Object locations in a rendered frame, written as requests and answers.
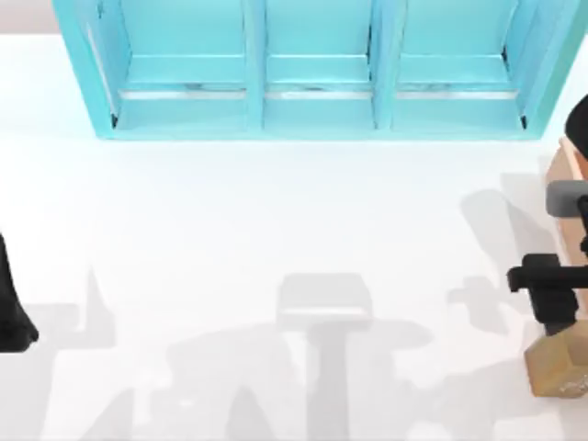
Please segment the brown box with print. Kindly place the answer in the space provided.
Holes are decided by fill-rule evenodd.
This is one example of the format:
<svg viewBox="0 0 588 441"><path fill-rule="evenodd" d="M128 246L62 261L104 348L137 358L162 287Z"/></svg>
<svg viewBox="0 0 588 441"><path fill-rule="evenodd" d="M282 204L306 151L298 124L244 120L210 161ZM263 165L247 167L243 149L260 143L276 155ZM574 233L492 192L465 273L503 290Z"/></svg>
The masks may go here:
<svg viewBox="0 0 588 441"><path fill-rule="evenodd" d="M588 394L588 322L537 339L524 357L536 397L572 399Z"/></svg>

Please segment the pale grey rounded box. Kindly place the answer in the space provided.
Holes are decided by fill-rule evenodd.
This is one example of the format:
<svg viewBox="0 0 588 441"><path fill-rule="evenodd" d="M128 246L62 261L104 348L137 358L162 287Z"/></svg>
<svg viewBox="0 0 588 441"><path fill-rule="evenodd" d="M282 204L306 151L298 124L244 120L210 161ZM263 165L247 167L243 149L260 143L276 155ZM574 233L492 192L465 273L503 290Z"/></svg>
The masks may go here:
<svg viewBox="0 0 588 441"><path fill-rule="evenodd" d="M588 197L588 181L554 180L547 184L546 211L555 218L578 218L581 197Z"/></svg>

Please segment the light blue rack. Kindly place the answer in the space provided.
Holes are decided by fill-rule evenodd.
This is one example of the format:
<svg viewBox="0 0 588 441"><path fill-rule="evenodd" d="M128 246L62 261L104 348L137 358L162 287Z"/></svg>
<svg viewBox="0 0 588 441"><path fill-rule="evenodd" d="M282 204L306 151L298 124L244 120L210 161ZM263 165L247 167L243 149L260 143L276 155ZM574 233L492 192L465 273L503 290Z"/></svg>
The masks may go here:
<svg viewBox="0 0 588 441"><path fill-rule="evenodd" d="M104 140L535 140L588 0L51 0Z"/></svg>

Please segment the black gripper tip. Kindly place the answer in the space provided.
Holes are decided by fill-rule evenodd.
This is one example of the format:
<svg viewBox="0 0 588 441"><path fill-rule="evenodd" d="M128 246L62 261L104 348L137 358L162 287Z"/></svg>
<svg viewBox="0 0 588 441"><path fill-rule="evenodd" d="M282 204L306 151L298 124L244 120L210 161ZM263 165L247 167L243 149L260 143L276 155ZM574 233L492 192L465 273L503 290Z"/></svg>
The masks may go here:
<svg viewBox="0 0 588 441"><path fill-rule="evenodd" d="M39 337L36 325L18 298L6 242L0 233L0 354L25 352Z"/></svg>

